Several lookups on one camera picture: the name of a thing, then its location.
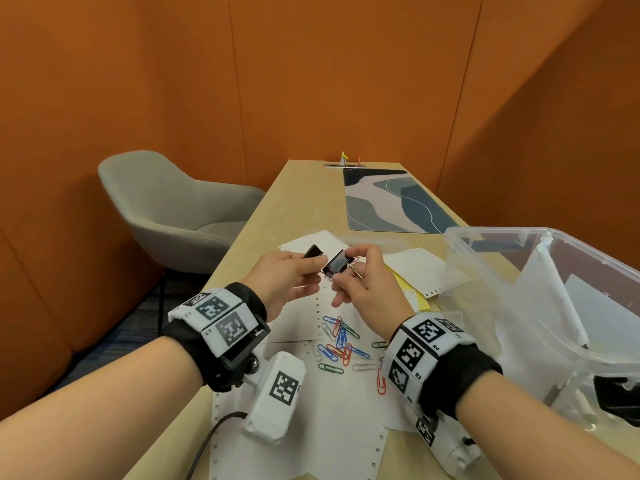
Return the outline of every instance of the plastic storage bin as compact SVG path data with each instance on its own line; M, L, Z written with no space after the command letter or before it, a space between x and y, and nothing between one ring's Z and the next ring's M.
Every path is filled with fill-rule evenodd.
M444 238L439 306L463 312L507 377L640 461L640 423L604 412L640 406L640 273L554 229L456 227Z

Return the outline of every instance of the red paper clip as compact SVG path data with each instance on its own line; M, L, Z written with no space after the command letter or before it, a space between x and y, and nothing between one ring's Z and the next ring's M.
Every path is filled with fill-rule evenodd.
M338 333L340 333L341 327L342 327L342 320L340 320L340 317L338 317L338 320L335 321L335 325L333 325L333 331L331 332L331 335L333 337L337 337Z
M327 344L326 348L331 350L331 352L333 352L334 354L338 355L338 357L340 357L340 358L344 357L344 351L342 351L340 349L337 349L336 347L332 346L331 344Z
M353 346L351 344L347 344L344 346L344 352L342 354L342 365L347 367L349 361L351 360L351 353L353 352Z
M387 392L387 380L382 375L382 367L378 369L378 394L385 395Z

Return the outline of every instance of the chair seat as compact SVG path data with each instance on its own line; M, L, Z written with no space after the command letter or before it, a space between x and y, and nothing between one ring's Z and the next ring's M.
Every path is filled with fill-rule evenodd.
M214 235L217 238L228 242L229 247L236 240L240 231L242 231L246 221L238 222L219 222L217 224L208 224L198 229L198 232Z

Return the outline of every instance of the table surface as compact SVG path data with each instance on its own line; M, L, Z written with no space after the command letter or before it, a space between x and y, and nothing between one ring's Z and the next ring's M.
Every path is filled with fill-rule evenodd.
M368 168L404 169L397 163L364 163ZM432 192L427 192L460 225L465 223ZM290 160L280 172L260 206L253 213L231 249L213 273L207 286L224 287L242 280L258 257L293 239L327 229L350 244L373 242L384 252L425 248L444 258L447 245L439 234L361 232L348 227L344 182L340 169L324 168L320 161ZM195 454L211 428L212 392L203 387L155 444L125 477L126 480L183 479ZM208 480L209 448L194 480ZM471 466L469 478L493 480L498 476L486 460ZM311 479L309 475L300 477ZM378 472L378 480L445 480L420 436L390 431Z

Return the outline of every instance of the chair leg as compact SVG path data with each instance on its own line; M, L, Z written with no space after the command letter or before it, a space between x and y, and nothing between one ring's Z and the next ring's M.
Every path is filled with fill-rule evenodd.
M166 271L163 273L162 278L160 278L160 290L158 296L158 337L160 337L160 333L162 332L162 325L164 323L164 285L166 284Z

